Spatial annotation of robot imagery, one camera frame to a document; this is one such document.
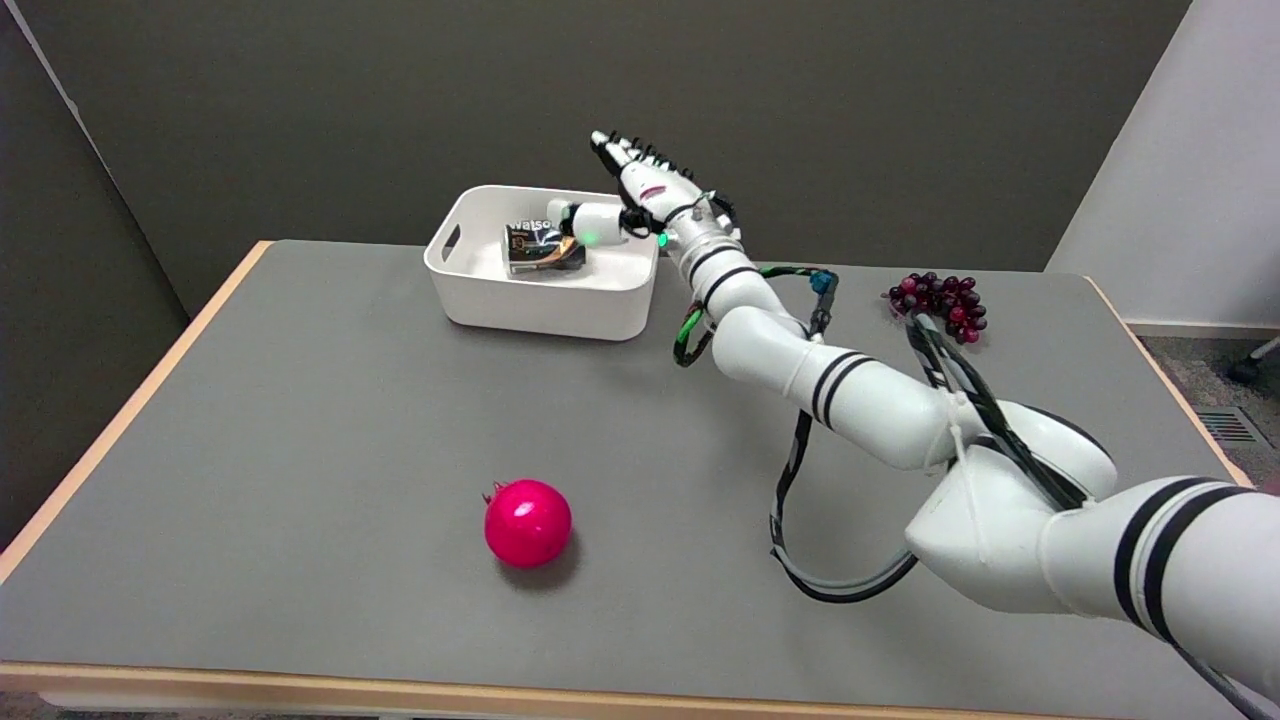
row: grapes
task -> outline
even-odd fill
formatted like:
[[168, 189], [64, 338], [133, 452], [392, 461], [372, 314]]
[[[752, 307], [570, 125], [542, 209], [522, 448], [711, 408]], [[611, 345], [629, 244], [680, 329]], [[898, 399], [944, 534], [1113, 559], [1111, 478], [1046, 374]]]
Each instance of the grapes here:
[[900, 316], [929, 313], [945, 320], [946, 333], [957, 345], [969, 345], [982, 340], [988, 324], [987, 307], [973, 290], [977, 284], [974, 278], [940, 278], [928, 270], [908, 274], [881, 297], [888, 299], [890, 307]]

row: gray tabletop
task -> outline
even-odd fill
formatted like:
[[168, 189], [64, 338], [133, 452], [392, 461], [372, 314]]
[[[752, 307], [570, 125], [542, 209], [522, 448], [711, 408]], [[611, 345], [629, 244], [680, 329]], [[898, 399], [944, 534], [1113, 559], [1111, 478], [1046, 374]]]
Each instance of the gray tabletop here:
[[[878, 297], [904, 272], [836, 270], [828, 341], [919, 374]], [[974, 275], [992, 327], [968, 352], [1000, 395], [1089, 429], [1124, 484], [1229, 477], [1087, 281]], [[765, 523], [795, 410], [672, 363], [687, 300], [663, 261], [631, 342], [480, 331], [445, 319], [421, 249], [275, 243], [0, 588], [0, 657], [1233, 716], [1128, 625], [991, 612], [923, 568], [861, 605], [801, 596]], [[481, 493], [520, 477], [577, 528], [531, 573], [481, 533]], [[936, 482], [815, 433], [788, 547], [870, 570]]]

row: floor vent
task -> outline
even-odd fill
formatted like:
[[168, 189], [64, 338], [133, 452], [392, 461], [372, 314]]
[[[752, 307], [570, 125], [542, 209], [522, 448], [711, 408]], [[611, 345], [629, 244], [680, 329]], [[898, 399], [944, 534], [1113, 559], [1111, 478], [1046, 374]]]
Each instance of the floor vent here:
[[1244, 413], [1234, 405], [1226, 407], [1193, 405], [1192, 410], [1199, 416], [1201, 423], [1204, 423], [1208, 434], [1213, 436], [1213, 439], [1222, 447], [1271, 448], [1271, 443], [1262, 437], [1262, 433], [1253, 427], [1253, 423], [1249, 421]]

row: pomegranate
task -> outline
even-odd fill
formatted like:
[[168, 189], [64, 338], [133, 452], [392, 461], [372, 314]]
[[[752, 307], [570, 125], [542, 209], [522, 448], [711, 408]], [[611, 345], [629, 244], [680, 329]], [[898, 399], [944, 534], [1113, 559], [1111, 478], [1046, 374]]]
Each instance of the pomegranate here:
[[573, 528], [568, 501], [552, 486], [530, 478], [493, 484], [485, 496], [484, 539], [507, 565], [536, 568], [556, 559]]

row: white robotic arm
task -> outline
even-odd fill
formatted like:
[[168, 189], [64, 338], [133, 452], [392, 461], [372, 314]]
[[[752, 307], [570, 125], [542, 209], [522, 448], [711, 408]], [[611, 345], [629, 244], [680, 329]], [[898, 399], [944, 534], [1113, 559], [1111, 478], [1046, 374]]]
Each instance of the white robotic arm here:
[[[1015, 402], [979, 407], [982, 393], [957, 373], [963, 361], [934, 357], [925, 366], [931, 387], [823, 343], [742, 252], [732, 205], [637, 138], [596, 132], [591, 147], [618, 179], [623, 206], [556, 201], [549, 219], [598, 242], [664, 234], [712, 320], [721, 372], [785, 396], [888, 465], [951, 464], [906, 528], [910, 553], [929, 570], [995, 610], [1133, 623], [1280, 701], [1280, 580], [1271, 560], [1280, 551], [1280, 498], [1207, 478], [1152, 480], [1112, 496], [1115, 466], [1083, 430]], [[932, 352], [916, 351], [922, 361]], [[963, 392], [946, 387], [942, 369]], [[992, 427], [993, 413], [1034, 468]], [[799, 455], [788, 471], [803, 446]], [[1060, 495], [1046, 493], [1044, 478]], [[788, 574], [796, 580], [790, 565]]]

